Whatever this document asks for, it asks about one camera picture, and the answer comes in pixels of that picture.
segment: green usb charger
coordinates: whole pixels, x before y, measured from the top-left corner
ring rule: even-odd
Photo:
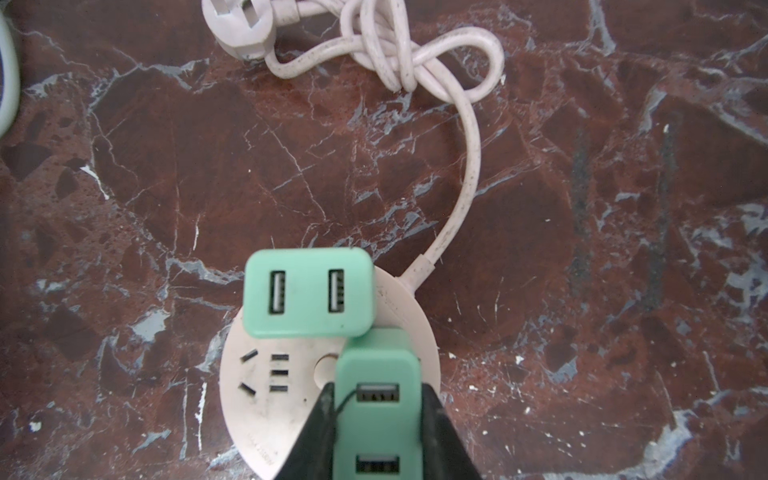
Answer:
[[[405,330],[350,339],[336,364],[333,480],[422,477],[422,370]]]
[[[376,316],[373,260],[361,248],[259,250],[243,290],[255,338],[361,336]]]

